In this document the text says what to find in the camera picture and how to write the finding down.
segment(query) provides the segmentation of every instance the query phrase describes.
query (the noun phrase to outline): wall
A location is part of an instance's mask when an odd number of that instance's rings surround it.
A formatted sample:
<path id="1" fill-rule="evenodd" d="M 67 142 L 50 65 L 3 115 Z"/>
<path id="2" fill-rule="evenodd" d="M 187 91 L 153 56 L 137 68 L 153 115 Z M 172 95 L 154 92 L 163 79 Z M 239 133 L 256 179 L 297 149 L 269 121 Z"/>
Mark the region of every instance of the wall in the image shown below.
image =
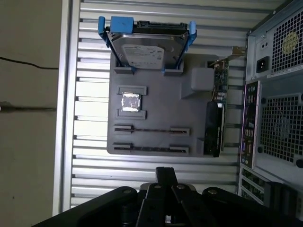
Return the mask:
<path id="1" fill-rule="evenodd" d="M 58 67 L 60 0 L 1 0 L 0 56 Z M 56 107 L 57 70 L 0 60 L 0 102 Z M 52 215 L 56 115 L 0 113 L 0 226 Z"/>

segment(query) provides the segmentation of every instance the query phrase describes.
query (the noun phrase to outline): hard drive label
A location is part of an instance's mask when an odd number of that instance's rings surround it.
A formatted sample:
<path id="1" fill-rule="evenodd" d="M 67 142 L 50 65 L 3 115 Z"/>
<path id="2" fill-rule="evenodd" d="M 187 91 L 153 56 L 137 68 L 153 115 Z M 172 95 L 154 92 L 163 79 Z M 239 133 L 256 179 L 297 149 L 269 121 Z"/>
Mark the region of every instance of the hard drive label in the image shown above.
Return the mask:
<path id="1" fill-rule="evenodd" d="M 130 66 L 152 70 L 163 68 L 164 49 L 160 47 L 125 44 L 122 48 Z"/>

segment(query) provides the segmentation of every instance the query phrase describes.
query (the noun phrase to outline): fan grille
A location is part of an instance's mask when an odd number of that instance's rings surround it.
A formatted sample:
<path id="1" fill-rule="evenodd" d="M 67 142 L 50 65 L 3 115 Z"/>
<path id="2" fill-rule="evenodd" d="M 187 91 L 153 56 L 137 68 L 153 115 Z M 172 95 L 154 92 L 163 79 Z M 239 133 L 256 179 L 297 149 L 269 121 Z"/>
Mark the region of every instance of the fan grille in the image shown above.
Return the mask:
<path id="1" fill-rule="evenodd" d="M 302 37 L 303 12 L 276 28 L 272 57 L 273 72 L 303 63 Z"/>
<path id="2" fill-rule="evenodd" d="M 275 97 L 262 108 L 260 143 L 264 153 L 294 162 L 303 151 L 303 108 L 298 96 Z"/>

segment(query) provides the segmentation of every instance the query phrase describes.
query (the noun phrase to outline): blue drive bracket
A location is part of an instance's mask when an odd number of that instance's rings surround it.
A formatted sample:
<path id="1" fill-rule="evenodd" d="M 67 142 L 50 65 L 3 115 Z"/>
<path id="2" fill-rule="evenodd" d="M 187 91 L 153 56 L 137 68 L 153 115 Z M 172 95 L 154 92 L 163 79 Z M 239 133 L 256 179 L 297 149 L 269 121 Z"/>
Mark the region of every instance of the blue drive bracket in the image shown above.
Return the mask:
<path id="1" fill-rule="evenodd" d="M 122 62 L 120 61 L 120 59 L 118 58 L 118 55 L 114 49 L 114 47 L 112 46 L 109 38 L 108 38 L 108 31 L 106 31 L 105 29 L 105 17 L 99 17 L 98 20 L 98 34 L 99 36 L 104 40 L 107 48 L 110 48 L 113 52 L 113 54 L 115 55 L 115 58 L 117 60 L 117 63 L 119 66 L 121 67 L 130 67 L 129 65 L 124 65 L 122 64 Z M 111 23 L 110 23 L 110 33 L 114 33 L 114 34 L 132 34 L 133 33 L 133 25 L 134 25 L 134 18 L 133 17 L 111 17 Z M 180 66 L 180 63 L 182 61 L 182 57 L 184 55 L 185 52 L 188 51 L 188 48 L 191 44 L 193 44 L 194 40 L 197 37 L 197 30 L 196 30 L 196 22 L 195 21 L 191 21 L 189 23 L 189 36 L 188 36 L 188 40 L 186 45 L 184 46 L 184 49 L 182 51 L 182 54 L 180 55 L 175 69 L 178 69 Z"/>
<path id="2" fill-rule="evenodd" d="M 179 60 L 176 63 L 176 69 L 178 69 L 178 67 L 180 66 L 180 63 L 182 61 L 183 55 L 184 53 L 186 53 L 189 49 L 189 46 L 191 44 L 193 44 L 194 40 L 197 38 L 197 29 L 196 29 L 196 22 L 195 21 L 191 21 L 189 23 L 189 36 L 188 36 L 188 40 L 186 45 L 184 46 L 184 49 L 182 51 L 181 57 L 179 58 Z"/>
<path id="3" fill-rule="evenodd" d="M 116 61 L 120 67 L 131 67 L 129 65 L 124 65 L 118 58 L 118 55 L 113 48 L 106 29 L 105 29 L 105 17 L 99 17 L 98 20 L 98 34 L 104 40 L 106 47 L 110 48 L 115 55 Z M 133 33 L 133 25 L 134 25 L 134 18 L 133 17 L 111 17 L 110 19 L 110 32 L 115 34 L 131 34 Z M 136 68 L 131 67 L 132 72 L 135 72 Z"/>

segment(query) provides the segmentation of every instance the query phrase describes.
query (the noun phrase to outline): black mount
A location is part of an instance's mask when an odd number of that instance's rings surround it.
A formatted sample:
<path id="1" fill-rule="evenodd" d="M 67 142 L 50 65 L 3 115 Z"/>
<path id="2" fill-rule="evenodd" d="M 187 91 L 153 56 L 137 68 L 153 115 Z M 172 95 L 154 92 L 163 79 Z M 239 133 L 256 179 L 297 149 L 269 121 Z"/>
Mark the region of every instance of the black mount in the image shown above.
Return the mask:
<path id="1" fill-rule="evenodd" d="M 156 182 L 137 192 L 119 187 L 35 227 L 218 227 L 303 226 L 283 215 L 219 188 L 199 194 L 194 186 L 178 183 L 173 168 L 157 167 Z"/>

